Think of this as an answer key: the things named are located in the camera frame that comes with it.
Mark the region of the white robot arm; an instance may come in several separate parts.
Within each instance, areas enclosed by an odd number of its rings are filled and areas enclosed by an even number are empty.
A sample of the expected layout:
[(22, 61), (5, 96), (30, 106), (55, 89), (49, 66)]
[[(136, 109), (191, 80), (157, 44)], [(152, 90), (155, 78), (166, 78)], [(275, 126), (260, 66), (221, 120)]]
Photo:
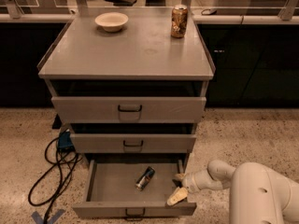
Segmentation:
[(202, 189), (230, 190), (230, 224), (299, 224), (299, 183), (257, 162), (234, 167), (211, 161), (205, 170), (177, 174), (180, 186), (167, 200), (173, 206)]

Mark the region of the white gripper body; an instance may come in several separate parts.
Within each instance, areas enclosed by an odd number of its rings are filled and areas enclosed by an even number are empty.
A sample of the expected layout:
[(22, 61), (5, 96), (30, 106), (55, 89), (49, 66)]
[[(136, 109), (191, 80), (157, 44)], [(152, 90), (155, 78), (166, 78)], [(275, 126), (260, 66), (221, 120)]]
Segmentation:
[(207, 172), (199, 171), (186, 174), (181, 183), (189, 193), (195, 193), (199, 192), (201, 189), (205, 189), (207, 181)]

